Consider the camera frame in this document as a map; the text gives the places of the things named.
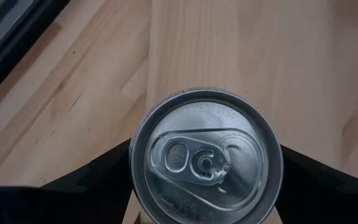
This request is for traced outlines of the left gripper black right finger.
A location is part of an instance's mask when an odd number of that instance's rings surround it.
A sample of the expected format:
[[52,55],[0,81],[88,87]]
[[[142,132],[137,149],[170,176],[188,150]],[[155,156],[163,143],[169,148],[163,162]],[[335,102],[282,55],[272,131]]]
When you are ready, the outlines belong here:
[[358,178],[282,146],[283,223],[358,223]]

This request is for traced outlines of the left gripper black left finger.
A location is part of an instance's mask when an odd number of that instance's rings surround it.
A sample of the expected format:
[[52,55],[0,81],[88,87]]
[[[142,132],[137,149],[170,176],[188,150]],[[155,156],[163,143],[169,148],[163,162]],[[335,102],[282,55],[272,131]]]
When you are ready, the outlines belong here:
[[132,191],[129,144],[41,187],[0,187],[0,223],[121,223]]

